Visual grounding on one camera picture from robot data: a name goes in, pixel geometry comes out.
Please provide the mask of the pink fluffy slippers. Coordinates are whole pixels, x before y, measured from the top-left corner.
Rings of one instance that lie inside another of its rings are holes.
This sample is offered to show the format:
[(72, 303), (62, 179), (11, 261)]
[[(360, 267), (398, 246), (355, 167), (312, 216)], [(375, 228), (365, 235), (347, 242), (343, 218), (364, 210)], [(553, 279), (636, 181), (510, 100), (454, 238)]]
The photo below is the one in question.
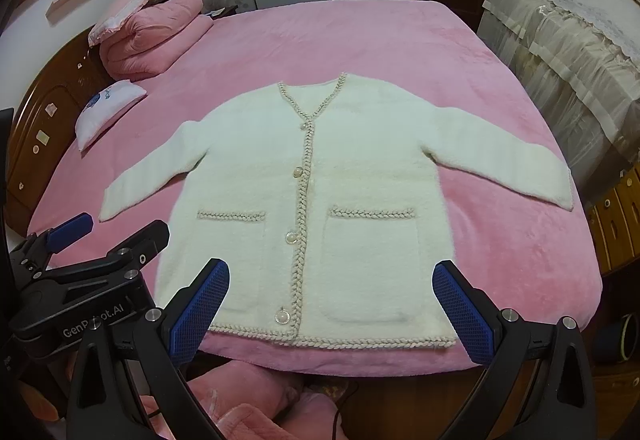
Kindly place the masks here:
[(344, 439), (337, 404), (293, 373), (230, 361), (189, 382), (227, 439)]

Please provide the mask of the brown wooden headboard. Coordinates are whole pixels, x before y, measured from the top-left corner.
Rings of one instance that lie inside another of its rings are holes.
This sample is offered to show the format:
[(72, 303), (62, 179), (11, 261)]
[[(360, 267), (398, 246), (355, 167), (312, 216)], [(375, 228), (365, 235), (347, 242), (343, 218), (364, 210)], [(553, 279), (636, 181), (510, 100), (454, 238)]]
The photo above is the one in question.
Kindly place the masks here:
[(17, 108), (8, 144), (4, 218), (24, 236), (56, 167), (75, 140), (75, 124), (89, 100), (113, 79), (88, 30), (55, 53)]

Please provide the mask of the small white printed pillow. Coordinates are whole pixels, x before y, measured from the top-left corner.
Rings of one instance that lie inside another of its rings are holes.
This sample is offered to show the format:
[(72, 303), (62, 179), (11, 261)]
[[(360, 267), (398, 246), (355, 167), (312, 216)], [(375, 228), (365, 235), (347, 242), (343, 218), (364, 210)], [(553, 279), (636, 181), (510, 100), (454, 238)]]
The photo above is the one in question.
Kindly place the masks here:
[(75, 124), (79, 152), (114, 125), (126, 111), (146, 97), (146, 91), (129, 79), (114, 82), (95, 94), (80, 112)]

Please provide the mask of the folded pink quilt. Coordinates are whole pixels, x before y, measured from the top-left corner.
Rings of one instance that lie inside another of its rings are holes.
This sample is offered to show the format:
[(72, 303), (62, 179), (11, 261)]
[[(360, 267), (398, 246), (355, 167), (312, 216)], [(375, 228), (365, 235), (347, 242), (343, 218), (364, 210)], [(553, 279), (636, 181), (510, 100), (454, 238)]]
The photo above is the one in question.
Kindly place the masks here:
[(214, 25), (202, 0), (167, 0), (128, 18), (99, 44), (107, 74), (132, 82), (166, 72)]

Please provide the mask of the white fluffy cardigan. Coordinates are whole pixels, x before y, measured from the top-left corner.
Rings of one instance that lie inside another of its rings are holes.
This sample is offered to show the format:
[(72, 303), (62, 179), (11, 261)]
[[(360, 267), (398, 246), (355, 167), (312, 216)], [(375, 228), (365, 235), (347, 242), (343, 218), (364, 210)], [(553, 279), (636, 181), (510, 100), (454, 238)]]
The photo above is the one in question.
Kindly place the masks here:
[(154, 296), (167, 304), (208, 260), (231, 273), (217, 333), (320, 349), (446, 348), (432, 290), (454, 256), (439, 168), (570, 209), (565, 163), (458, 108), (342, 75), (240, 94), (184, 122), (105, 190), (111, 220), (175, 177)]

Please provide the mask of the wooden drawer cabinet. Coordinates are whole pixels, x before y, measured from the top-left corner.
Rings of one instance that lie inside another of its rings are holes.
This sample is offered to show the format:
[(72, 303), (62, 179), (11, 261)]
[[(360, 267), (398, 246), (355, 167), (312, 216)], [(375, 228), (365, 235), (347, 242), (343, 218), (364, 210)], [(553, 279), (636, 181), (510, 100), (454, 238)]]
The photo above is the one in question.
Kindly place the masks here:
[(586, 211), (602, 276), (639, 259), (639, 192), (639, 164), (634, 164)]

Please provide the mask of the pink pillow with lace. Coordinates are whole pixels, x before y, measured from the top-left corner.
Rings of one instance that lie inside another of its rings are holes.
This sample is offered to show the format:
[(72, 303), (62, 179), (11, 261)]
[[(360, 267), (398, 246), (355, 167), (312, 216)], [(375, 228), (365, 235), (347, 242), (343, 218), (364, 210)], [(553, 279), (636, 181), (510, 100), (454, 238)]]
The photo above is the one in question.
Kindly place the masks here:
[(114, 0), (88, 33), (90, 48), (118, 32), (131, 15), (139, 12), (150, 0)]

